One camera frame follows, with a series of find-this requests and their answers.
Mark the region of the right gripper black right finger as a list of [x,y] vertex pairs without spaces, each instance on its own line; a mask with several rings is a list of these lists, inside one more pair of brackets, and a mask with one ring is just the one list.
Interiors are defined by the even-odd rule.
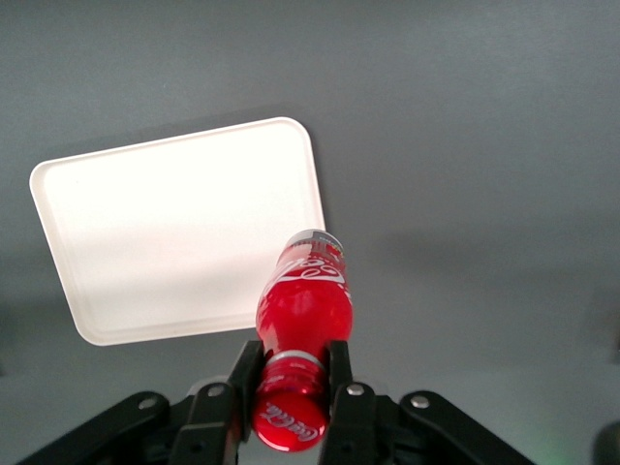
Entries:
[[354,380],[348,343],[329,345],[330,421],[322,441],[321,465],[388,464],[380,442],[377,395]]

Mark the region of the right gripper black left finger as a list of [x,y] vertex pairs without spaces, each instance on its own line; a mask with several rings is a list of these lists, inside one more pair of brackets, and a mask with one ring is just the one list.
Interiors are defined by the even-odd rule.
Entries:
[[224,381],[201,387],[170,454],[171,464],[236,464],[239,446],[251,434],[251,407],[264,367],[259,341],[243,346]]

